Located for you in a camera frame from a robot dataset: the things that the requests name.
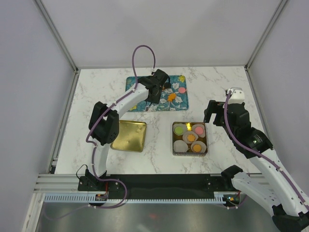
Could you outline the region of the orange flower cookie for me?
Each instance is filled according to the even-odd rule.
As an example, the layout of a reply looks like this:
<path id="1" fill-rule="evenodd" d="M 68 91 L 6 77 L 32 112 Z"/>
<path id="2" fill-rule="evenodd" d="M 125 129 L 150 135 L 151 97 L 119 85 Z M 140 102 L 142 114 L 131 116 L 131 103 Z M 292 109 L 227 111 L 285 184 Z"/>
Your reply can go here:
<path id="1" fill-rule="evenodd" d="M 196 139 L 196 137 L 193 134 L 188 134 L 187 135 L 188 142 L 192 143 L 192 142 L 195 141 L 195 139 Z"/>

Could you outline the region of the orange round cookie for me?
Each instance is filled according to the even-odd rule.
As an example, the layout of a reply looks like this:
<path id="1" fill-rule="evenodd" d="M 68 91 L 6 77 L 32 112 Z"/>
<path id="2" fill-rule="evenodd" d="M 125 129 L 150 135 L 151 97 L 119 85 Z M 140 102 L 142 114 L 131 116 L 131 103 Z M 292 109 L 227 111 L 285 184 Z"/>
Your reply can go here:
<path id="1" fill-rule="evenodd" d="M 201 152 L 202 147 L 201 147 L 201 145 L 199 145 L 199 144 L 195 144 L 195 145 L 192 146 L 192 150 L 193 150 L 194 152 L 199 153 L 199 152 Z"/>

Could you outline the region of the green cookie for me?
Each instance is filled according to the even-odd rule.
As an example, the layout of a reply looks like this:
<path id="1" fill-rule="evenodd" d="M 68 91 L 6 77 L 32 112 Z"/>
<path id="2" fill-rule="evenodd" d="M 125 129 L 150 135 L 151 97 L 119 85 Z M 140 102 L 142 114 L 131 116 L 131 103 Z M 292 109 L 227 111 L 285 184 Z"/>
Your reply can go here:
<path id="1" fill-rule="evenodd" d="M 175 132 L 177 135 L 181 135 L 181 134 L 183 134 L 183 128 L 177 126 L 177 127 L 174 129 L 174 132 Z"/>

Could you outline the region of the metal tongs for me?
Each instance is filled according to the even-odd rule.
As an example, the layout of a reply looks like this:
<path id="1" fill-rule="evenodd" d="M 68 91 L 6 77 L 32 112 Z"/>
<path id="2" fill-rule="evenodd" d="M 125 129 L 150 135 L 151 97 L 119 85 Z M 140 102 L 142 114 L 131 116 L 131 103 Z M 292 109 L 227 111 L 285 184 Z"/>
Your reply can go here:
<path id="1" fill-rule="evenodd" d="M 146 107 L 145 107 L 145 111 L 147 112 L 150 108 L 150 106 L 152 105 L 152 103 L 149 103 L 149 104 L 146 104 Z"/>

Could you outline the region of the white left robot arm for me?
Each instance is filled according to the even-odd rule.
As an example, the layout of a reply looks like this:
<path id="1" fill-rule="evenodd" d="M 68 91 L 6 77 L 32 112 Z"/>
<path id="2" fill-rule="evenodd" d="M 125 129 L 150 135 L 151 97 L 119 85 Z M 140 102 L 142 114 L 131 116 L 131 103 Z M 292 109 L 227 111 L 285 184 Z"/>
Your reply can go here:
<path id="1" fill-rule="evenodd" d="M 169 75 L 158 69 L 150 76 L 136 78 L 135 85 L 111 103 L 95 104 L 89 122 L 90 132 L 86 137 L 86 142 L 94 145 L 90 163 L 93 175 L 89 178 L 89 186 L 94 190 L 105 187 L 106 180 L 102 175 L 107 172 L 110 144 L 119 134 L 119 119 L 139 102 L 158 104 L 163 86 L 169 81 Z"/>

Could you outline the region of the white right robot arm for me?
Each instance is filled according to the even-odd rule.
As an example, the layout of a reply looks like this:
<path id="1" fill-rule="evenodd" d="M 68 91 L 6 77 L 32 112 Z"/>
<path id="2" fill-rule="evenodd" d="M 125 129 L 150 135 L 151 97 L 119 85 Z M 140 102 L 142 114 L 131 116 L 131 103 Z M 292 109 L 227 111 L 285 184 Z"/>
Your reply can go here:
<path id="1" fill-rule="evenodd" d="M 262 206 L 281 232 L 300 232 L 309 226 L 309 197 L 282 165 L 276 151 L 260 130 L 252 127 L 245 103 L 211 100 L 204 111 L 204 122 L 215 114 L 214 125 L 223 127 L 236 150 L 242 153 L 270 184 L 267 189 L 240 167 L 232 165 L 222 171 L 221 186 L 237 189 Z"/>

